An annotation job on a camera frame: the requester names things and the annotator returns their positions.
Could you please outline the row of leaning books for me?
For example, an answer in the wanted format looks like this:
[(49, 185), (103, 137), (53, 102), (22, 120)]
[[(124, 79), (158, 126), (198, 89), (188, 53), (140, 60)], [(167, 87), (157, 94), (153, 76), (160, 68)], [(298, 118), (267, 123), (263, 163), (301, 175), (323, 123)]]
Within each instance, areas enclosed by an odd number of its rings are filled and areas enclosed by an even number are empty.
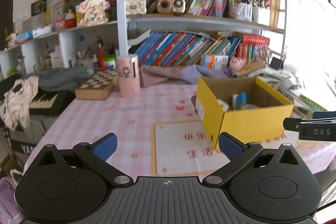
[(135, 47), (139, 65), (177, 67), (210, 63), (210, 57), (223, 56), (224, 63), (236, 54), (241, 39), (213, 37), (196, 32), (151, 32)]

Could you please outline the orange white medicine box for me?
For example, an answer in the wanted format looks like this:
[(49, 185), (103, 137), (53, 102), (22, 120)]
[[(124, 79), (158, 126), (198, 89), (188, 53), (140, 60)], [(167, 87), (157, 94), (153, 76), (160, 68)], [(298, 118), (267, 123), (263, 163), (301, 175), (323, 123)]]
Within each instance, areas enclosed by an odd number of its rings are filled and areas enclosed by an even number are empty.
[(227, 67), (229, 57), (227, 55), (203, 55), (201, 57), (201, 66), (222, 70)]

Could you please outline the black piano keyboard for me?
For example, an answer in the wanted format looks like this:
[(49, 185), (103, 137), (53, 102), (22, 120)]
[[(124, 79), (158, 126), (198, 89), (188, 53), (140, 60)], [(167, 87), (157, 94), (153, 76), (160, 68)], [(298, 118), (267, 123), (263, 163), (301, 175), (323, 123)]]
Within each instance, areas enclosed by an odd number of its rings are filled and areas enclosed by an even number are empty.
[(45, 92), (39, 90), (29, 105), (30, 115), (59, 116), (75, 99), (70, 91)]

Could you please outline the gold retro radio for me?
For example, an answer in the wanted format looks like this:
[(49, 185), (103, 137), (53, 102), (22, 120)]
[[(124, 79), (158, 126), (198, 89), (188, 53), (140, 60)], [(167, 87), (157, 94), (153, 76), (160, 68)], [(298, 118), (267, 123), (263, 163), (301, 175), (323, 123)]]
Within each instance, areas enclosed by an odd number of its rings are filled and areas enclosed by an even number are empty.
[(157, 12), (160, 14), (183, 14), (185, 10), (185, 0), (157, 0)]

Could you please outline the grey folded cloth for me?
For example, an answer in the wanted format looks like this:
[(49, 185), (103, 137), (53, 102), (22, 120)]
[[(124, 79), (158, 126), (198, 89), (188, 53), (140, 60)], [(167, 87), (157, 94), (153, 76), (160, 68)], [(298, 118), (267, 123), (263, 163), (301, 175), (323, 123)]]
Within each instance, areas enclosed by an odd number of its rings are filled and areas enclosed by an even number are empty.
[(32, 76), (39, 78), (38, 87), (45, 92), (68, 91), (75, 93), (75, 90), (89, 79), (89, 73), (81, 67), (49, 69), (30, 73), (21, 79), (26, 80)]

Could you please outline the cream quilted pearl handbag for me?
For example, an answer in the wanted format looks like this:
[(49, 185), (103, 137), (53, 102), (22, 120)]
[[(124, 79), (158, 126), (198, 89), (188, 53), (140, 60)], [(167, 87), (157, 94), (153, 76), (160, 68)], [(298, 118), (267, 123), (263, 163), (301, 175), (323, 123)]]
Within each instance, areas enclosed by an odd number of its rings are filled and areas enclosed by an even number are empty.
[(141, 15), (147, 13), (146, 0), (125, 0), (126, 15)]

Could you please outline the white pen holder box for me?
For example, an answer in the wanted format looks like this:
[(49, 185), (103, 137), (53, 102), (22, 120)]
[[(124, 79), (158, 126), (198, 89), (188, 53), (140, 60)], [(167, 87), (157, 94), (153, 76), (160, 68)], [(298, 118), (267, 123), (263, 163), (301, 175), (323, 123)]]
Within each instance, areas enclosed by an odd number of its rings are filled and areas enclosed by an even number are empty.
[(252, 22), (269, 26), (270, 24), (270, 9), (253, 6), (252, 7)]

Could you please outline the pink pig figurine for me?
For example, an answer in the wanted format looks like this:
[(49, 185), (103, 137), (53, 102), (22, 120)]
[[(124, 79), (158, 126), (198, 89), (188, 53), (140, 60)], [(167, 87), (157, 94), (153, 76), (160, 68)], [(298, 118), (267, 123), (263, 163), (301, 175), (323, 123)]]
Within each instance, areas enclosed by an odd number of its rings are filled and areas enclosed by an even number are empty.
[(234, 71), (238, 72), (243, 69), (245, 65), (245, 60), (240, 57), (232, 57), (230, 60), (229, 67), (233, 69)]

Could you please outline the purple pink cloth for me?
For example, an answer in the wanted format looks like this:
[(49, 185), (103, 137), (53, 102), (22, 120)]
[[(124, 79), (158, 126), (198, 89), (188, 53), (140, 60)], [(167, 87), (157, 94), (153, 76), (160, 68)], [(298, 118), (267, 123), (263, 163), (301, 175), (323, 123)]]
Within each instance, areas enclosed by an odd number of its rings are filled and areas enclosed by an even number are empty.
[(231, 68), (210, 69), (200, 65), (187, 67), (152, 67), (143, 65), (139, 67), (139, 75), (143, 88), (167, 81), (196, 85), (200, 77), (215, 77), (219, 79), (237, 77), (236, 72)]

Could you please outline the white blue spray bottle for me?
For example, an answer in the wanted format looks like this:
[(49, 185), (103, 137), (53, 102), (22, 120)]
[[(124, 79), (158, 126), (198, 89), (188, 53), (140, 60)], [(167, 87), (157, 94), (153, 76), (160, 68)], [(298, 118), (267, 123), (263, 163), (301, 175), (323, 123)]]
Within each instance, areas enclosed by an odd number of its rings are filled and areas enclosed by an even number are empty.
[(234, 110), (241, 109), (247, 104), (247, 94), (245, 92), (232, 95), (232, 107)]

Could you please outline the wooden chessboard box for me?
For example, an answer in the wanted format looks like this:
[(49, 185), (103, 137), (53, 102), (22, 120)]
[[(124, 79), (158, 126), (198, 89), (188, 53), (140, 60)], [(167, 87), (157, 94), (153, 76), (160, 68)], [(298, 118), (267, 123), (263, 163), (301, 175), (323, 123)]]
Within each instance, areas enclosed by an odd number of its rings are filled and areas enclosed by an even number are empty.
[(105, 100), (111, 94), (117, 80), (116, 71), (99, 71), (75, 90), (75, 96), (78, 100)]

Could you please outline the pink cylinder pen holder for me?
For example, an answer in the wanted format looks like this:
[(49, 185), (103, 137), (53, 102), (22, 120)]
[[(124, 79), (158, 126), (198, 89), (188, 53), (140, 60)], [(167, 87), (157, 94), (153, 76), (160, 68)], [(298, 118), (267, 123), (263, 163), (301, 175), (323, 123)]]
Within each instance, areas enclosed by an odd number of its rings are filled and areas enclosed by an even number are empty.
[(141, 91), (138, 56), (131, 54), (119, 56), (116, 59), (118, 72), (118, 85), (123, 98), (134, 98), (139, 96)]

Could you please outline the red boxed book set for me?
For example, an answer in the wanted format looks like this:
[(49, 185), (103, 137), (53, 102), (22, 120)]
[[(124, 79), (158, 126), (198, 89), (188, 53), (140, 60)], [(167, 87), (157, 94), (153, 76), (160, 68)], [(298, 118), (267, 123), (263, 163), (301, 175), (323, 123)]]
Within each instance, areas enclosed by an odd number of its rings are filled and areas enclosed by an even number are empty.
[(269, 46), (270, 39), (264, 36), (258, 36), (254, 34), (246, 34), (241, 32), (234, 32), (234, 37), (240, 38), (241, 43), (253, 45), (253, 46)]

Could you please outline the black phone stand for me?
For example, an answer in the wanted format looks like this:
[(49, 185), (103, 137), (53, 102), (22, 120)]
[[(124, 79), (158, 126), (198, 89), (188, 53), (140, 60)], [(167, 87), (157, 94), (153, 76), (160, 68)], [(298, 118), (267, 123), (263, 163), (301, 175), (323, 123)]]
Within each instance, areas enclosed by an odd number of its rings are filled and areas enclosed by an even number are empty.
[(270, 62), (270, 65), (269, 65), (272, 69), (274, 70), (280, 70), (280, 69), (283, 69), (283, 66), (284, 66), (284, 61), (282, 59), (278, 59), (276, 57), (273, 57), (271, 62)]

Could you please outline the small red white box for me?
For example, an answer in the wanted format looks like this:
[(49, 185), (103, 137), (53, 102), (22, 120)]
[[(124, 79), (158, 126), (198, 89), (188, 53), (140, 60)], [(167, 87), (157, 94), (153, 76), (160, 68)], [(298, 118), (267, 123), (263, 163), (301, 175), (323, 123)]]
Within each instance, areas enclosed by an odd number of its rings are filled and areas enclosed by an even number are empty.
[(230, 106), (227, 102), (224, 102), (220, 98), (217, 99), (218, 104), (221, 106), (221, 108), (224, 110), (224, 112), (227, 112), (230, 109)]

